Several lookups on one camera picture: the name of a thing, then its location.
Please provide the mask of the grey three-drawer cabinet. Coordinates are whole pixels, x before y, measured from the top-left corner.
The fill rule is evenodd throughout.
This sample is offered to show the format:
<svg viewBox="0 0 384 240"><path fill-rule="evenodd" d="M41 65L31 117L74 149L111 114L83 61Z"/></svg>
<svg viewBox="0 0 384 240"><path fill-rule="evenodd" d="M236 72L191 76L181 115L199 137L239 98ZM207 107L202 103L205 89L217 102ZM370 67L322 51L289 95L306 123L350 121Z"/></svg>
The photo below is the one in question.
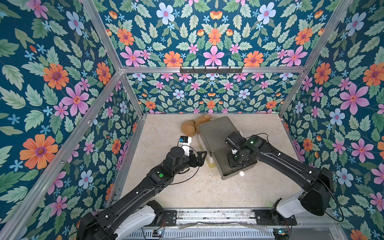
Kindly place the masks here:
<svg viewBox="0 0 384 240"><path fill-rule="evenodd" d="M229 117L220 117L203 123L199 125L199 130L199 141L210 157L212 157L211 151L226 144L225 140L230 133L234 131L240 133Z"/></svg>

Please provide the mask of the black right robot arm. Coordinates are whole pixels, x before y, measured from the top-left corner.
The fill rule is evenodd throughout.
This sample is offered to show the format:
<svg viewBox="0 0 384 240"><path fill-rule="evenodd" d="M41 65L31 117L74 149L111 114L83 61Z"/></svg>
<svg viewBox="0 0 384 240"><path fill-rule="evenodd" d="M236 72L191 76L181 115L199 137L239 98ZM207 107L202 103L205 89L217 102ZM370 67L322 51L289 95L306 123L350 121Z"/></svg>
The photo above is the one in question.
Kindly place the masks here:
<svg viewBox="0 0 384 240"><path fill-rule="evenodd" d="M228 161L231 168L248 167L262 162L294 181L301 190L287 199L280 199L272 207L274 214L290 218L308 212L323 216L334 197L332 172L327 168L320 171L301 163L270 144L258 135L244 138L238 132L227 136L225 143L231 148Z"/></svg>

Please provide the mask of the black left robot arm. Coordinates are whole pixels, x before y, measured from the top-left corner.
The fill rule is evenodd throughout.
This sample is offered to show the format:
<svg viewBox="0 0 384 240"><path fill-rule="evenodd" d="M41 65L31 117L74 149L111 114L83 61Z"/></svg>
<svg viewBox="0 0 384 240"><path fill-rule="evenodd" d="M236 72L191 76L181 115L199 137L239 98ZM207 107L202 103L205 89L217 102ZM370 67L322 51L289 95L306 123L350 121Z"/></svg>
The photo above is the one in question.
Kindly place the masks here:
<svg viewBox="0 0 384 240"><path fill-rule="evenodd" d="M189 155L181 147L172 147L166 158L153 167L146 177L128 194L97 215L82 217L76 240L116 240L118 228L127 221L146 201L172 185L174 178L187 168L201 167L207 157L206 151L190 148Z"/></svg>

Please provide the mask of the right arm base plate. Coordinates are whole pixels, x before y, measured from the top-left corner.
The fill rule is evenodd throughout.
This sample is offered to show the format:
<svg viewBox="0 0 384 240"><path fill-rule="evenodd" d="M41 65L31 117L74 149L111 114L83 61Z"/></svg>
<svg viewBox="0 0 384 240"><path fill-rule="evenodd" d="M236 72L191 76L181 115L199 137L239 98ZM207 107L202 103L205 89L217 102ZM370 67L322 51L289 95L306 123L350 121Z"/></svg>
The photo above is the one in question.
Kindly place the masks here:
<svg viewBox="0 0 384 240"><path fill-rule="evenodd" d="M282 200L279 198L275 201L271 208L265 209L253 209L255 213L256 222L261 226L285 226L285 225L297 225L295 216L285 218L277 211L277 205Z"/></svg>

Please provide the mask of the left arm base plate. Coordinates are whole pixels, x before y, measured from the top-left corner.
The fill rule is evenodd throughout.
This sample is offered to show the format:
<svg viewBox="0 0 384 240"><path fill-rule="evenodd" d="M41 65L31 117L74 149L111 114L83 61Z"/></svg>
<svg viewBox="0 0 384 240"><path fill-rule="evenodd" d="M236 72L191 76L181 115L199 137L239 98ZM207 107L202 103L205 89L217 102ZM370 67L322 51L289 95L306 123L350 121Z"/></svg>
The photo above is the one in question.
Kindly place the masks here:
<svg viewBox="0 0 384 240"><path fill-rule="evenodd" d="M172 227L177 223L178 211L165 210L157 201L149 201L146 203L155 214L153 221L147 227Z"/></svg>

